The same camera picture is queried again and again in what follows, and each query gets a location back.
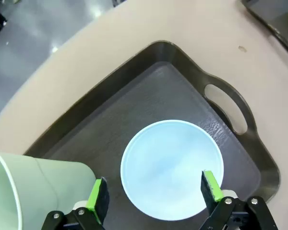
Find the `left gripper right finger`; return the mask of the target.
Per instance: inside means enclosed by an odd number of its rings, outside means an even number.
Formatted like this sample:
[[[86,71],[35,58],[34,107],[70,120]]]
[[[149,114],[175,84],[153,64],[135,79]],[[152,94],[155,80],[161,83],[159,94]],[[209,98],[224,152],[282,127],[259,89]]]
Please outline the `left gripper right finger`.
[[[260,196],[246,201],[225,196],[211,171],[203,171],[201,192],[209,217],[202,230],[276,230],[277,226],[266,202]]]

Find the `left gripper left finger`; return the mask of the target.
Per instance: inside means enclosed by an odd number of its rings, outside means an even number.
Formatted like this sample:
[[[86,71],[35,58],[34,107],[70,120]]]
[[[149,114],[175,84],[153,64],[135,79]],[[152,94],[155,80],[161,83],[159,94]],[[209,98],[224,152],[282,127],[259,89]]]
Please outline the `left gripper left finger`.
[[[79,201],[68,214],[55,210],[47,214],[43,230],[103,230],[109,207],[108,184],[104,177],[95,181],[88,201]]]

